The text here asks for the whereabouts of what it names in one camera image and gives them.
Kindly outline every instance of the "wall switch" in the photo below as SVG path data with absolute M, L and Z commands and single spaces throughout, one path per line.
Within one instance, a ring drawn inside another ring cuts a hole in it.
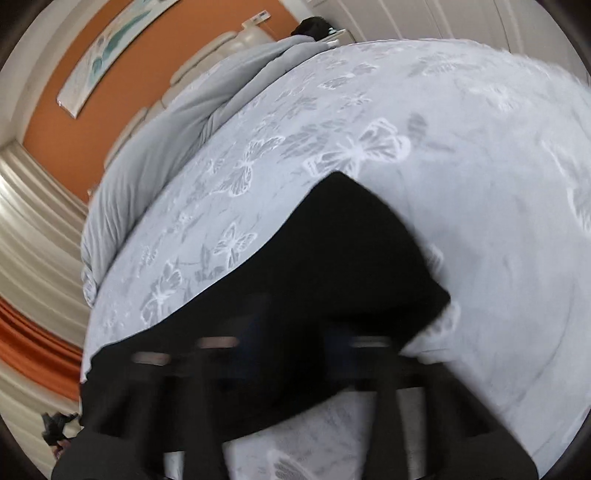
M 244 28 L 249 27 L 251 25 L 258 25 L 259 23 L 263 23 L 265 20 L 269 20 L 271 18 L 271 14 L 267 10 L 263 10 L 262 12 L 257 13 L 253 17 L 250 17 L 246 20 L 242 26 Z

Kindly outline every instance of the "framed painting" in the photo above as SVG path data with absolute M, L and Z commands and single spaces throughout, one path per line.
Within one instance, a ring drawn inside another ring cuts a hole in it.
M 88 97 L 117 57 L 154 20 L 180 0 L 133 0 L 101 32 L 66 80 L 57 103 L 77 118 Z

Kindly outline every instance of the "curtain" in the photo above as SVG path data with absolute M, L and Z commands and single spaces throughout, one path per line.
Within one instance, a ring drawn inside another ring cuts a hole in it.
M 79 397 L 82 350 L 55 337 L 0 298 L 0 360 L 62 397 Z
M 90 313 L 80 280 L 86 214 L 18 142 L 0 150 L 0 296 L 80 347 Z
M 0 413 L 25 454 L 47 478 L 55 464 L 50 448 L 41 432 L 41 413 L 78 411 L 78 403 L 56 395 L 20 375 L 0 361 Z M 66 436 L 74 436 L 80 430 L 76 422 L 68 425 Z

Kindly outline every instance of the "white curtain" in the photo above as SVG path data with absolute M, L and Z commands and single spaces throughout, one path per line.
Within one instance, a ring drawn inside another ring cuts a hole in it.
M 41 437 L 44 430 L 41 414 L 53 415 L 57 411 L 73 413 L 78 411 L 78 405 L 40 387 L 0 361 L 0 414 L 25 454 L 47 478 L 51 477 L 55 461 Z M 79 430 L 78 423 L 73 422 L 65 434 L 72 437 Z
M 86 215 L 18 142 L 0 150 L 0 296 L 81 347 L 90 313 L 80 280 Z

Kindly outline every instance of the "orange curtain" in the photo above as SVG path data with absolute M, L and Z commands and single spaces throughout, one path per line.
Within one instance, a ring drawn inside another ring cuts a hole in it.
M 0 359 L 38 385 L 78 400 L 82 350 L 40 328 L 2 298 Z

